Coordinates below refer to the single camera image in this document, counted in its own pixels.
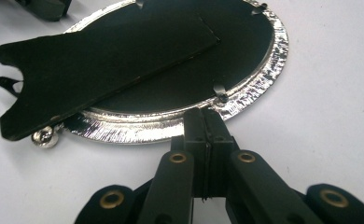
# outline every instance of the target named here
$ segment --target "ornate metal border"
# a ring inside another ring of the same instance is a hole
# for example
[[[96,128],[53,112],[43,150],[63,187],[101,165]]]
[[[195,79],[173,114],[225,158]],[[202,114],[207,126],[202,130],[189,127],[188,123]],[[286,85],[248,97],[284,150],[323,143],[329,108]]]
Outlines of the ornate metal border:
[[[259,7],[260,3],[245,0],[248,4]],[[125,0],[98,10],[78,22],[66,33],[80,31],[93,21],[117,10],[134,4],[135,0]],[[183,134],[182,114],[193,107],[210,107],[226,120],[252,105],[266,90],[272,86],[280,75],[288,53],[287,30],[279,18],[269,9],[262,12],[273,25],[273,46],[269,49],[263,63],[232,89],[226,91],[229,100],[222,104],[217,97],[170,111],[150,114],[123,114],[88,108],[74,116],[74,128],[64,125],[71,133],[91,140],[118,143],[142,144],[158,142]]]

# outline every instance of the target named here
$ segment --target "silver rim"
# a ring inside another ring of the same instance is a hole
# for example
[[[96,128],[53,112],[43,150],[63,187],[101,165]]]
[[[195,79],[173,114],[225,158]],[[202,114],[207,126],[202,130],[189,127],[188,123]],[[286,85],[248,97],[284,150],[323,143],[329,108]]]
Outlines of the silver rim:
[[[245,2],[255,7],[260,6],[260,3],[256,1],[245,0]],[[134,0],[126,0],[98,10],[69,28],[66,33],[80,31],[105,14],[134,3]],[[213,97],[178,109],[140,114],[115,113],[88,108],[74,117],[73,122],[79,125],[74,125],[73,129],[67,126],[64,128],[78,136],[95,141],[142,144],[163,141],[183,134],[182,114],[193,107],[209,107],[218,112],[224,120],[232,118],[252,105],[272,86],[287,60],[288,39],[284,24],[269,9],[264,10],[263,14],[273,25],[273,45],[253,74],[248,74],[247,78],[226,91],[229,97],[227,103],[223,104],[217,97]]]

